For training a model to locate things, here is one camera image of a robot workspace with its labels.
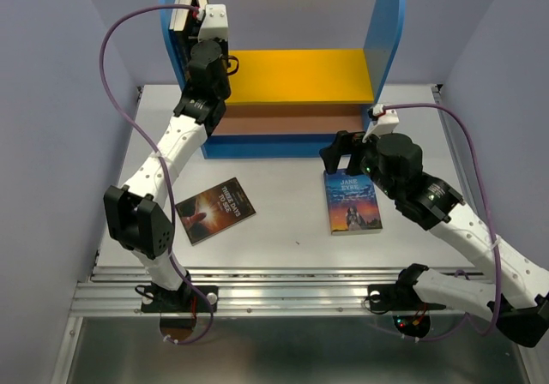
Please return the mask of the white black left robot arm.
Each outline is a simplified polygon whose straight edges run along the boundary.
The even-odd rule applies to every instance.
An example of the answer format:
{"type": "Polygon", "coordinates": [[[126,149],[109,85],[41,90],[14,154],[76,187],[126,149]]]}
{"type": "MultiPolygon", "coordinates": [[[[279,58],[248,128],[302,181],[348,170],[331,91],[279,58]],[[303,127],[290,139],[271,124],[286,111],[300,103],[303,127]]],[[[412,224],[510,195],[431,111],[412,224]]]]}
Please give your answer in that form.
{"type": "Polygon", "coordinates": [[[185,73],[187,82],[166,131],[134,175],[104,195],[111,239],[131,252],[151,276],[144,296],[173,310],[190,303],[192,289],[189,272],[172,252],[177,214],[165,213],[164,205],[174,201],[173,184],[225,115],[231,95],[227,41],[197,41],[185,73]]]}

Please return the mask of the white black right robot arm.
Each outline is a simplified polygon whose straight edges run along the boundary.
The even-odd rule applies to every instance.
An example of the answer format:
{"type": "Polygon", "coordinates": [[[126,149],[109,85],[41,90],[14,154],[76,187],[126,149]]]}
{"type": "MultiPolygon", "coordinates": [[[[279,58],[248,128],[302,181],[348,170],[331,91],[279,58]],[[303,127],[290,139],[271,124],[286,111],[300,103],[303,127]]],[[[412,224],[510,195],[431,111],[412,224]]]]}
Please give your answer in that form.
{"type": "Polygon", "coordinates": [[[375,312],[456,309],[486,321],[507,339],[533,348],[548,331],[548,272],[499,236],[444,180],[423,170],[423,151],[406,135],[338,132],[319,152],[334,174],[349,156],[347,174],[367,176],[406,219],[463,255],[489,280],[444,275],[426,265],[403,269],[392,285],[372,285],[375,312]]]}

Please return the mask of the A Tale of Two Cities book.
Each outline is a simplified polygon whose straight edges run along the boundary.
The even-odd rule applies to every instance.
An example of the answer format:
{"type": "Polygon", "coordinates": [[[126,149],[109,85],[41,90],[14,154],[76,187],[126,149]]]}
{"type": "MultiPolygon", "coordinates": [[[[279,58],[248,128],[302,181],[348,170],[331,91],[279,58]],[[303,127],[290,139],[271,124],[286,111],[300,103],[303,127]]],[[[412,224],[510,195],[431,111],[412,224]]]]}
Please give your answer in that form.
{"type": "MultiPolygon", "coordinates": [[[[176,4],[197,6],[197,0],[175,0],[176,4]]],[[[169,29],[176,33],[188,33],[194,25],[193,12],[189,9],[174,9],[169,29]]]]}

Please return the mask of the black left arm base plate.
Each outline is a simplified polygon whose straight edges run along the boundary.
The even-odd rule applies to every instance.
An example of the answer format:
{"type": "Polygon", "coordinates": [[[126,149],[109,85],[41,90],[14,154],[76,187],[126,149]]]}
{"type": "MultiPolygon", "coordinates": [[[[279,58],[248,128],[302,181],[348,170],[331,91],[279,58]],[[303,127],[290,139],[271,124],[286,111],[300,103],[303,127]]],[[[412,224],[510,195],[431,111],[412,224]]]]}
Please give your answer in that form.
{"type": "Polygon", "coordinates": [[[155,284],[137,285],[135,292],[141,297],[141,312],[160,313],[209,313],[208,302],[189,286],[183,285],[178,291],[169,291],[155,284]]]}

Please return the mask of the Animal Farm book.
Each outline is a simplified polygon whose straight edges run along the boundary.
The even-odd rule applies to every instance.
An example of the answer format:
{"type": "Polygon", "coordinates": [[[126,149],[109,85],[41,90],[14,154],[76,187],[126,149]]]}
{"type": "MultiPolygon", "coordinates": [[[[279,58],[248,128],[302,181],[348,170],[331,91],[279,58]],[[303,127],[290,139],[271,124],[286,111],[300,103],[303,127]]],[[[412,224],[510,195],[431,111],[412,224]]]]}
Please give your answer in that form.
{"type": "Polygon", "coordinates": [[[188,62],[189,49],[188,49],[188,36],[184,30],[169,30],[171,42],[175,50],[176,58],[179,66],[179,86],[184,89],[187,82],[187,75],[185,73],[186,64],[188,62]]]}

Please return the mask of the Nineteen Eighty-Four book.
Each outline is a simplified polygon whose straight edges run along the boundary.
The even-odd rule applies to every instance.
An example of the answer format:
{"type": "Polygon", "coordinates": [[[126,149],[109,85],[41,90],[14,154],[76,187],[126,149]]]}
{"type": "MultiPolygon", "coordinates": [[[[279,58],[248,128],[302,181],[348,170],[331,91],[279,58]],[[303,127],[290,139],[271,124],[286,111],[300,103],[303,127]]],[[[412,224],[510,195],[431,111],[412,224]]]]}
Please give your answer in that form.
{"type": "MultiPolygon", "coordinates": [[[[209,4],[209,0],[190,0],[189,5],[196,7],[197,9],[205,9],[209,4]]],[[[186,16],[184,30],[185,33],[191,38],[196,39],[201,26],[201,21],[198,19],[197,11],[189,11],[186,16]]]]}

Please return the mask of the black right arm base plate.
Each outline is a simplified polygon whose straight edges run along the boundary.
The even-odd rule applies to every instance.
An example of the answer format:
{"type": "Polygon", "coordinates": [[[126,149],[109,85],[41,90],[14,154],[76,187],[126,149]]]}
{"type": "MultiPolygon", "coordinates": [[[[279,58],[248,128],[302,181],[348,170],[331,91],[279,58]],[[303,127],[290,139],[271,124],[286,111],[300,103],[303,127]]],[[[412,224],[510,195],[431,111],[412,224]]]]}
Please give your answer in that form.
{"type": "Polygon", "coordinates": [[[368,302],[375,313],[410,310],[413,301],[405,289],[396,284],[374,284],[368,286],[368,302]]]}

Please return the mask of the Jane Eyre book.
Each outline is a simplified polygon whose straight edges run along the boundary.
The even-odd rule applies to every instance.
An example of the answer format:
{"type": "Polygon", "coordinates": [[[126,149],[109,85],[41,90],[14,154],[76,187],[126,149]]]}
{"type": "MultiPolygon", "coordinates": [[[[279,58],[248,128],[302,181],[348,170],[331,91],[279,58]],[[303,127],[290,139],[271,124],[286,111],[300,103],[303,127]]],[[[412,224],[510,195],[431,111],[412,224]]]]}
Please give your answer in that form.
{"type": "Polygon", "coordinates": [[[373,182],[366,175],[348,176],[344,169],[323,173],[332,236],[380,232],[383,229],[373,182]]]}

